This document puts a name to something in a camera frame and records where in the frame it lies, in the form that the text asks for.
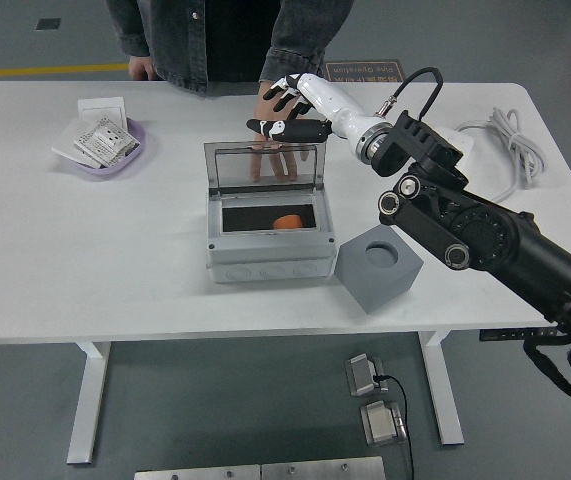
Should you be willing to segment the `person's left hand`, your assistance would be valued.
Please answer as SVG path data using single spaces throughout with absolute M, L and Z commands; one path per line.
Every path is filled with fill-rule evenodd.
M 265 96 L 272 87 L 272 81 L 261 81 L 257 93 L 254 117 L 265 121 L 287 120 L 292 116 L 292 111 L 297 107 L 297 101 L 290 99 L 280 104 L 283 92 L 277 92 L 274 97 L 266 99 Z M 291 152 L 268 155 L 268 164 L 278 181 L 294 181 L 297 179 L 297 163 Z M 263 155 L 253 155 L 250 162 L 250 178 L 258 181 L 263 170 Z

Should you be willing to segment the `person's right hand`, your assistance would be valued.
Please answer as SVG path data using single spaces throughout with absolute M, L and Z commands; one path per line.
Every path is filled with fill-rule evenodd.
M 134 81 L 155 81 L 157 74 L 151 57 L 131 56 L 128 62 L 128 73 Z

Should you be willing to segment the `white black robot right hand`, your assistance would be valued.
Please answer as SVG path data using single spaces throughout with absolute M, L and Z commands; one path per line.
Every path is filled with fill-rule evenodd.
M 287 75 L 266 93 L 267 99 L 280 94 L 279 106 L 296 99 L 294 110 L 311 107 L 325 120 L 288 118 L 286 120 L 250 119 L 246 126 L 277 142 L 322 143 L 331 133 L 346 139 L 356 152 L 373 137 L 381 120 L 368 114 L 350 95 L 333 83 L 311 73 Z

